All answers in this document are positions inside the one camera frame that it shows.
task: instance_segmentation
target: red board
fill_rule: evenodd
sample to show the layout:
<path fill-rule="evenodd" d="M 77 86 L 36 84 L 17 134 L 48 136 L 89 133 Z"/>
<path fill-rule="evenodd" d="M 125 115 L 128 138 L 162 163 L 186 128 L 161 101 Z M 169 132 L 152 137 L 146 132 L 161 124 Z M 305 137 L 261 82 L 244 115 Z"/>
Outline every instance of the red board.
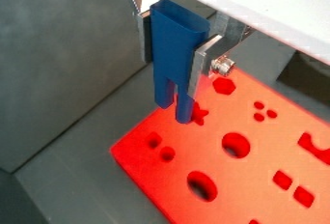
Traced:
<path fill-rule="evenodd" d="M 328 125 L 237 69 L 199 96 L 186 125 L 157 109 L 110 148 L 169 222 L 328 224 Z"/>

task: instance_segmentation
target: blue block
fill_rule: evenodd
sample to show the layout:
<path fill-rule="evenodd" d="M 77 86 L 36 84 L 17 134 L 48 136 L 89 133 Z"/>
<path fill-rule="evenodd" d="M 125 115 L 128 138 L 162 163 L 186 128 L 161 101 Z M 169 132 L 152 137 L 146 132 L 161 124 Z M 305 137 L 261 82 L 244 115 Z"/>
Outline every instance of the blue block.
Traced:
<path fill-rule="evenodd" d="M 207 19 L 161 0 L 150 6 L 150 33 L 154 102 L 168 108 L 173 101 L 177 85 L 177 105 L 174 118 L 178 123 L 190 121 L 193 99 L 188 96 L 188 81 L 193 50 L 208 36 Z"/>

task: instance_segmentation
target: small round hole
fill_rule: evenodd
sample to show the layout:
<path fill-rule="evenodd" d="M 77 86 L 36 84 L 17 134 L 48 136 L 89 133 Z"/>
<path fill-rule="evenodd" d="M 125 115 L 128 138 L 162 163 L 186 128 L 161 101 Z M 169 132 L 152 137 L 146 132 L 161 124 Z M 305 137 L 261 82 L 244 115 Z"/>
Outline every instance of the small round hole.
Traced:
<path fill-rule="evenodd" d="M 253 107 L 259 110 L 261 110 L 264 108 L 264 104 L 260 101 L 255 101 L 253 102 Z"/>
<path fill-rule="evenodd" d="M 264 121 L 264 117 L 263 117 L 263 115 L 260 113 L 255 113 L 252 117 L 257 122 L 263 122 Z"/>
<path fill-rule="evenodd" d="M 217 195 L 216 185 L 212 179 L 201 172 L 193 171 L 186 178 L 192 193 L 205 202 L 211 202 Z"/>
<path fill-rule="evenodd" d="M 225 153 L 235 158 L 244 158 L 249 153 L 249 143 L 237 133 L 227 133 L 221 138 L 221 147 Z"/>
<path fill-rule="evenodd" d="M 161 137 L 156 132 L 150 132 L 145 137 L 146 145 L 150 149 L 156 149 L 161 143 Z"/>
<path fill-rule="evenodd" d="M 170 147 L 162 147 L 160 150 L 160 158 L 162 161 L 172 161 L 174 157 L 174 150 Z"/>
<path fill-rule="evenodd" d="M 275 113 L 273 110 L 268 110 L 268 111 L 267 111 L 267 115 L 268 115 L 268 117 L 269 117 L 271 119 L 276 118 L 276 113 Z"/>
<path fill-rule="evenodd" d="M 160 141 L 156 140 L 156 139 L 152 139 L 152 140 L 148 141 L 148 144 L 149 144 L 149 148 L 150 149 L 156 149 L 158 147 L 158 145 L 160 145 Z"/>

